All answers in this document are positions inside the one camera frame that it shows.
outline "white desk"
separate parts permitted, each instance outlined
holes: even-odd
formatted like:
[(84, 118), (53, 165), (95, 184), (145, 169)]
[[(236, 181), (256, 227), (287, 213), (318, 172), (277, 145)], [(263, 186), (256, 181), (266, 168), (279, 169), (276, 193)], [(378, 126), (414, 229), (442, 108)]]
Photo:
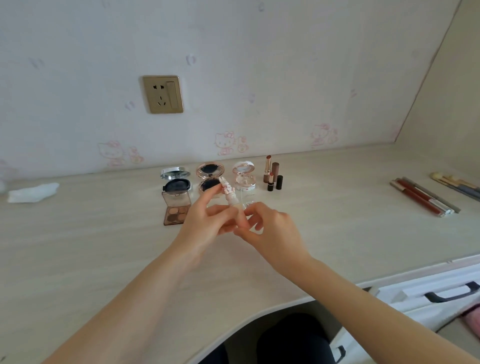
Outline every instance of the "white desk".
[[(480, 253), (480, 203), (430, 180), (428, 173), (442, 169), (434, 161), (396, 146), (274, 156), (283, 189), (267, 192), (264, 157), (250, 160), (260, 181), (257, 200), (288, 212), (310, 252), (357, 284)], [(235, 161), (223, 161), (230, 180)], [(197, 165), (186, 166), (192, 200)], [(6, 364), (39, 363), (173, 240), (180, 226), (163, 226), (159, 172), (18, 182), (14, 188), (47, 181), (60, 187), (36, 204), (1, 199), (0, 358), (6, 355)], [(433, 216), (388, 184), (402, 176), (462, 212)], [(143, 363), (196, 362), (256, 317), (310, 299), (248, 244), (225, 235), (171, 298)]]

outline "drawer handle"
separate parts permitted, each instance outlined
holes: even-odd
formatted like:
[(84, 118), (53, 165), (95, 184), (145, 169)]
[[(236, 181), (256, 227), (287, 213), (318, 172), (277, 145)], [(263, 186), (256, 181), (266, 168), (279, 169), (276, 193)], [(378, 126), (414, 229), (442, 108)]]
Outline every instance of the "drawer handle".
[(347, 355), (347, 351), (345, 350), (343, 345), (340, 345), (338, 349), (340, 350), (340, 358), (335, 362), (335, 364), (338, 364), (339, 362), (341, 362), (343, 358), (345, 358), (345, 355)]
[(454, 300), (458, 300), (460, 298), (471, 296), (473, 294), (476, 294), (480, 290), (480, 286), (476, 282), (472, 281), (472, 282), (466, 283), (465, 285), (468, 288), (470, 288), (470, 292), (464, 293), (464, 294), (459, 294), (458, 296), (449, 297), (449, 298), (443, 298), (443, 297), (437, 296), (433, 292), (428, 292), (428, 293), (425, 294), (425, 297), (427, 297), (428, 300), (432, 303), (443, 303), (443, 302), (454, 301)]

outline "light switch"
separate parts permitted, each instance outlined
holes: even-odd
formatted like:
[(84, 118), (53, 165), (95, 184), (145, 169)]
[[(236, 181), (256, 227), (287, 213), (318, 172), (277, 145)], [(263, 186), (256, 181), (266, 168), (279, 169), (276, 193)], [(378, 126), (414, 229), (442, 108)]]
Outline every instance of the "light switch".
[(183, 112), (178, 76), (144, 76), (145, 94), (152, 114)]

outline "left hand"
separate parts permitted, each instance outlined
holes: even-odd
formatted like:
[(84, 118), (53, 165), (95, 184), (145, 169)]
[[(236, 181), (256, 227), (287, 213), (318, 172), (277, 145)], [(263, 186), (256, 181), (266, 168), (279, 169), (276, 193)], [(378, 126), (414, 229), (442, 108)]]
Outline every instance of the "left hand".
[(234, 220), (238, 214), (236, 207), (213, 205), (207, 207), (210, 200), (222, 190), (218, 184), (206, 190), (190, 207), (187, 218), (179, 234), (170, 246), (199, 259), (217, 235), (231, 232), (236, 227)]

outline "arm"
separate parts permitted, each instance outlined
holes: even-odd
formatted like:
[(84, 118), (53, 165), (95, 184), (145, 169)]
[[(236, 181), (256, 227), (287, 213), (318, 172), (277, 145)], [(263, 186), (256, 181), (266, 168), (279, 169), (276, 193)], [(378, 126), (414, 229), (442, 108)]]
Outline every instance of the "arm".
[(207, 190), (189, 210), (178, 236), (110, 303), (43, 364), (136, 362), (172, 291), (218, 234), (232, 231), (235, 207), (206, 205), (221, 186)]
[(308, 253), (285, 213), (257, 203), (245, 210), (256, 234), (234, 233), (273, 268), (323, 304), (378, 364), (480, 364), (465, 351), (342, 278)]

